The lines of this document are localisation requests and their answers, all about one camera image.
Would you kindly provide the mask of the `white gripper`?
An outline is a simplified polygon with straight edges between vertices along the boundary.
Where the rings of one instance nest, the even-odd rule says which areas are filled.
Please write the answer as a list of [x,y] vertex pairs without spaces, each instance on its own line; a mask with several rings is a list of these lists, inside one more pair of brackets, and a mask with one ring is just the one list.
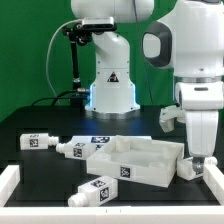
[[175,86],[175,97],[185,112],[187,142],[196,173],[204,170],[204,158],[213,155],[219,110],[224,107],[223,83],[183,83]]

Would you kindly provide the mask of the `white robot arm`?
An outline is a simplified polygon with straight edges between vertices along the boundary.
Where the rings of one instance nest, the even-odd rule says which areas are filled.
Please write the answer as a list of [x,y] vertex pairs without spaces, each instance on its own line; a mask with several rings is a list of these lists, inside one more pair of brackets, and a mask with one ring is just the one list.
[[93,39],[95,78],[90,114],[126,115],[140,109],[132,77],[135,52],[155,68],[173,71],[175,106],[161,111],[164,131],[178,118],[186,124],[192,168],[201,171],[215,150],[219,110],[224,108],[224,3],[176,0],[174,8],[150,23],[138,38],[124,36],[127,24],[152,15],[155,0],[71,0],[75,26]]

